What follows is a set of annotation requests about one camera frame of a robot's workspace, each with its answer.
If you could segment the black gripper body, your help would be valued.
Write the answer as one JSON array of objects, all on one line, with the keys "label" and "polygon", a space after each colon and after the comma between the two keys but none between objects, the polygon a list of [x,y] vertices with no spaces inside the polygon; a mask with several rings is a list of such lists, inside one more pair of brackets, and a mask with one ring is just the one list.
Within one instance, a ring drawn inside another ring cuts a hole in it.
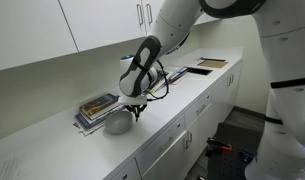
[{"label": "black gripper body", "polygon": [[140,113],[146,108],[146,105],[125,105],[125,108],[135,115],[135,121],[138,121]]}]

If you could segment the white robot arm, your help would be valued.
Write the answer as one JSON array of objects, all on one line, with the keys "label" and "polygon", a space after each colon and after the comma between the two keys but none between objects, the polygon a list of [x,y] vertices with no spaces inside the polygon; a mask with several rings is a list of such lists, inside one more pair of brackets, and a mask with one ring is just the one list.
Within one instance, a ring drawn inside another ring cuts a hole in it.
[{"label": "white robot arm", "polygon": [[202,15],[251,16],[269,70],[265,127],[246,180],[305,180],[305,0],[164,0],[120,77],[121,92],[140,96],[154,62],[182,46]]}]

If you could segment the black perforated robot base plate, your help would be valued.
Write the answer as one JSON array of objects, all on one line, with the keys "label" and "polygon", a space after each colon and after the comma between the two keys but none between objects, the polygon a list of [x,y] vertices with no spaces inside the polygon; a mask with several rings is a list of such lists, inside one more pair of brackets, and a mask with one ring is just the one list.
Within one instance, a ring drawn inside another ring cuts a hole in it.
[{"label": "black perforated robot base plate", "polygon": [[232,150],[208,144],[207,180],[246,180],[245,168],[257,155],[261,137],[259,131],[220,123],[213,139],[232,145]]}]

